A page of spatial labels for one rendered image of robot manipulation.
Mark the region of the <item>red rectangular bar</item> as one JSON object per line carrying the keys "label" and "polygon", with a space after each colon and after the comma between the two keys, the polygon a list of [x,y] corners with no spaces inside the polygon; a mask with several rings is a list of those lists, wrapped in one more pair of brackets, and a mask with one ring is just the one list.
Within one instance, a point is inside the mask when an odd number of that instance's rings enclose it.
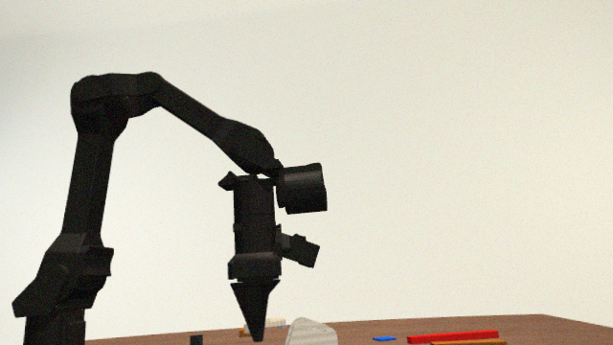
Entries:
{"label": "red rectangular bar", "polygon": [[458,341],[458,340],[478,340],[487,338],[497,338],[499,333],[493,330],[475,331],[465,333],[435,333],[407,336],[407,341],[410,344],[428,344],[430,342],[442,342],[442,341]]}

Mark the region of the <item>orange rectangular block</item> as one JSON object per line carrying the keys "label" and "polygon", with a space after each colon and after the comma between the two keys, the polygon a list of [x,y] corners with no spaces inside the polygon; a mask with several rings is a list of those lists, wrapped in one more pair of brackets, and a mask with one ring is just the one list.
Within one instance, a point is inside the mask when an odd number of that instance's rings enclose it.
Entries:
{"label": "orange rectangular block", "polygon": [[251,334],[245,333],[243,328],[239,328],[239,338],[242,338],[243,336],[251,336]]}

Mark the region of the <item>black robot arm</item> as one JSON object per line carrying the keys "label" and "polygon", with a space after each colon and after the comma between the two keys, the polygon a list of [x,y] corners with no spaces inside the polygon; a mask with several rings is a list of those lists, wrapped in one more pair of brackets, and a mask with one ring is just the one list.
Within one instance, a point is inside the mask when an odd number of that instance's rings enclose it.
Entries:
{"label": "black robot arm", "polygon": [[[218,182],[234,191],[234,218],[275,216],[273,186],[288,215],[328,210],[321,163],[285,168],[257,128],[214,113],[159,73],[85,76],[70,94],[78,140],[62,230],[35,278],[11,301],[14,317],[27,317],[23,345],[85,345],[85,309],[111,276],[114,256],[101,238],[113,148],[129,118],[159,106],[249,173],[228,171]],[[258,178],[261,173],[269,178]]]}

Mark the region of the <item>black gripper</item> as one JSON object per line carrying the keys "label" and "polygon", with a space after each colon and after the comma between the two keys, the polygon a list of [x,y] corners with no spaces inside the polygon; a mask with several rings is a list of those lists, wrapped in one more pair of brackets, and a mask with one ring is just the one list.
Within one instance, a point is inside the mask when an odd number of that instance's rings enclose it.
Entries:
{"label": "black gripper", "polygon": [[234,258],[227,263],[227,280],[255,343],[263,338],[269,295],[282,276],[282,260],[273,252],[276,221],[273,215],[234,218]]}

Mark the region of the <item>beige plate with two round holes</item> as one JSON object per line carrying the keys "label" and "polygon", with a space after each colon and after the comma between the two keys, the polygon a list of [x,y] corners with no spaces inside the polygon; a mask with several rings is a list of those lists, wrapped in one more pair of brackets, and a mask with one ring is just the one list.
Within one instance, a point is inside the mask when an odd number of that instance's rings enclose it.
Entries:
{"label": "beige plate with two round holes", "polygon": [[[265,328],[268,327],[278,327],[279,329],[286,328],[285,319],[284,318],[274,318],[274,319],[266,319],[266,323],[264,325]],[[245,333],[249,334],[248,327],[246,322],[243,324],[243,330]]]}

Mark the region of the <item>small blue flat plate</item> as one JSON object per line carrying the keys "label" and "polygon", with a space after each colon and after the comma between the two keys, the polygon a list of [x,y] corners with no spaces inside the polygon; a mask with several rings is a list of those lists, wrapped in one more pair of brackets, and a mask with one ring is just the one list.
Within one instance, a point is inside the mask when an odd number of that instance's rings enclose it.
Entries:
{"label": "small blue flat plate", "polygon": [[389,340],[397,340],[397,339],[393,338],[393,337],[386,336],[386,337],[373,338],[373,340],[381,342],[381,341],[389,341]]}

